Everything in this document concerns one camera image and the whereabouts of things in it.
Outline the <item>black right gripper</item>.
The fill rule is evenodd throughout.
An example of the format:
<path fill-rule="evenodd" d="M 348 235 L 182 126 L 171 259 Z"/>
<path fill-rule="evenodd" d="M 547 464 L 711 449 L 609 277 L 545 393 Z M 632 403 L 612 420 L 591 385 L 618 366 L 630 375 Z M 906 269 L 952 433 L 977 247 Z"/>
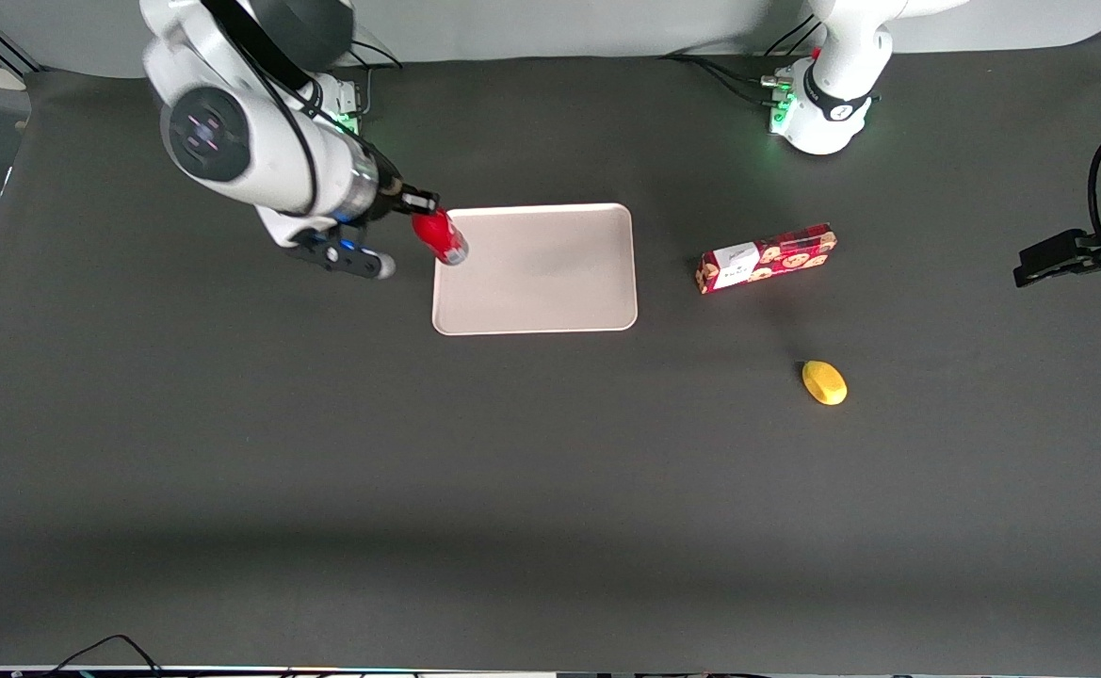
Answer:
<path fill-rule="evenodd" d="M 437 214 L 442 207 L 438 193 L 405 187 L 402 177 L 392 172 L 379 175 L 375 198 L 369 207 L 369 222 L 386 218 L 390 214 Z"/>

